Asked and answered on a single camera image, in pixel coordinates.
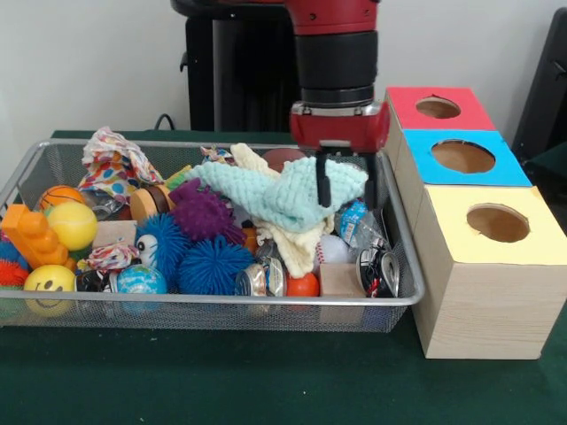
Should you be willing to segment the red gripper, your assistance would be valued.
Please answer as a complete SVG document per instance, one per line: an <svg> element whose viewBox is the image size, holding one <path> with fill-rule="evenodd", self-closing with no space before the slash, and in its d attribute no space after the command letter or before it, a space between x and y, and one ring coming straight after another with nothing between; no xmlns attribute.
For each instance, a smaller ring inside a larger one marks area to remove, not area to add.
<svg viewBox="0 0 567 425"><path fill-rule="evenodd" d="M378 153L386 144L390 129L390 108L387 102L372 102L346 108L317 108L297 102L291 108L291 135L301 149L348 149L364 154L368 179L365 183L365 203L377 207ZM327 154L315 154L318 203L329 207L330 180L326 174Z"/></svg>

